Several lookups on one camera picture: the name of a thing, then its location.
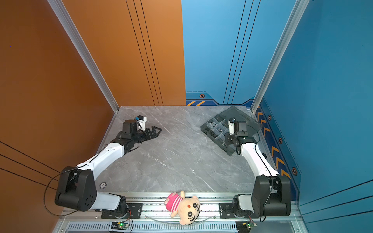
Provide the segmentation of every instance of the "stuffed animal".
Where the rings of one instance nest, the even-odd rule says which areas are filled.
[[[180,217],[179,223],[181,225],[192,224],[200,214],[201,203],[198,197],[193,196],[192,198],[185,198],[184,191],[180,192],[180,195],[176,192],[170,194],[164,201],[168,211],[171,211],[171,218],[177,214]]]

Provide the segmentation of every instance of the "gray plastic tray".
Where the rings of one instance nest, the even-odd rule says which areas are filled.
[[[224,143],[225,134],[229,133],[228,120],[230,118],[235,118],[237,121],[246,121],[250,141],[255,143],[256,141],[253,136],[262,128],[262,125],[251,118],[247,113],[232,106],[201,126],[201,131],[204,132],[207,137],[222,148],[229,156],[232,156],[232,154],[236,152],[236,148],[233,145],[226,145]]]

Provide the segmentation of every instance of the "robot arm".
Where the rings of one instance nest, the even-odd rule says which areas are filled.
[[[272,168],[260,152],[257,143],[248,136],[246,122],[229,120],[229,133],[225,144],[236,147],[237,154],[249,163],[256,177],[252,195],[237,195],[233,199],[233,211],[237,217],[253,213],[255,217],[290,215],[290,180]]]
[[[111,211],[122,217],[127,212],[126,198],[119,195],[102,193],[96,190],[95,180],[110,164],[128,152],[137,149],[135,143],[156,138],[162,129],[152,126],[145,128],[146,117],[123,122],[123,130],[102,151],[78,164],[62,170],[54,202],[56,205],[79,211],[89,209]]]

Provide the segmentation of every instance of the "gray marble tabletop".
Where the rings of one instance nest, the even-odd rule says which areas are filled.
[[[96,179],[102,192],[252,192],[255,178],[241,155],[228,156],[200,126],[229,107],[121,107],[105,138],[108,144],[122,123],[138,115],[159,137],[112,163]],[[104,189],[100,184],[106,182]]]

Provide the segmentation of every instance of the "toy face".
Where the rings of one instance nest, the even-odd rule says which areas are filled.
[[[201,203],[197,198],[185,198],[180,202],[178,214],[181,225],[192,224],[200,214]]]

